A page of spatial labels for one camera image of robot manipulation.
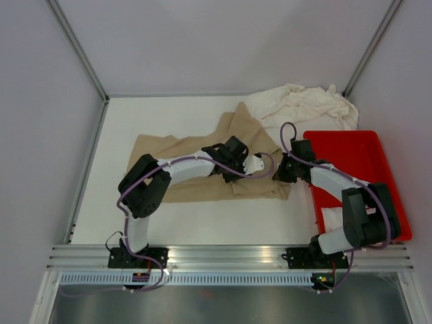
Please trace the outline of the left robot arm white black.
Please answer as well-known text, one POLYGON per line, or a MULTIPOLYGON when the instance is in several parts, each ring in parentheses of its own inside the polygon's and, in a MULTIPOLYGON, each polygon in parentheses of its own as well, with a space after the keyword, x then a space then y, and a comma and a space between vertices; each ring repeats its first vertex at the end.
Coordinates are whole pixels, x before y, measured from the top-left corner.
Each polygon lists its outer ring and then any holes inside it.
POLYGON ((132 267, 146 263, 150 216, 159 208, 169 187, 194 178, 221 174, 225 182, 241 178, 248 147, 232 136, 226 143, 206 146, 191 155, 171 159, 141 156, 118 186, 117 206, 126 213, 124 260, 132 267))

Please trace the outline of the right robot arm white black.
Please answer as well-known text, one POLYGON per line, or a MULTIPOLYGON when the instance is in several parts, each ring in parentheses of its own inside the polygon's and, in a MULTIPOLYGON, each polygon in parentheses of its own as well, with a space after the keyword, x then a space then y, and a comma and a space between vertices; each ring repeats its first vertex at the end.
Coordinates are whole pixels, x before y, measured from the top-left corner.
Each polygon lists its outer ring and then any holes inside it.
POLYGON ((290 144, 273 179, 289 184, 302 180, 342 204, 342 226, 310 239, 308 259, 313 265, 322 267, 339 252, 378 244, 385 248, 400 237, 400 221, 386 184, 358 180, 316 159, 309 140, 291 139, 290 144))

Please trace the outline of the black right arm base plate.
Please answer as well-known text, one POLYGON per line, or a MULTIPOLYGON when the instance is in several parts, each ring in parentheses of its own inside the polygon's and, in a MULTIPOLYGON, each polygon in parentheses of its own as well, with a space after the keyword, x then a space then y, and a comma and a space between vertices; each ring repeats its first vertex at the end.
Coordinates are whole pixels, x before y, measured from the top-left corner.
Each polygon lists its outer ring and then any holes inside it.
POLYGON ((281 258, 289 269, 347 269, 349 262, 342 252, 313 254, 307 247, 286 248, 281 258))

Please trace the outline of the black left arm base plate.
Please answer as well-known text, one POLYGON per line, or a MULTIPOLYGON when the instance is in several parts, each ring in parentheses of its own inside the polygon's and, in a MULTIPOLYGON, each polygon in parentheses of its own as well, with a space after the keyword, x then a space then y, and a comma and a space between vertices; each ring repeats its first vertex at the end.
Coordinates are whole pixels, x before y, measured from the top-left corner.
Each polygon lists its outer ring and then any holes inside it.
POLYGON ((168 248, 145 248, 144 256, 146 256, 146 259, 140 259, 129 254, 125 248, 112 248, 107 266, 109 269, 158 269, 157 261, 165 269, 168 252, 168 248))

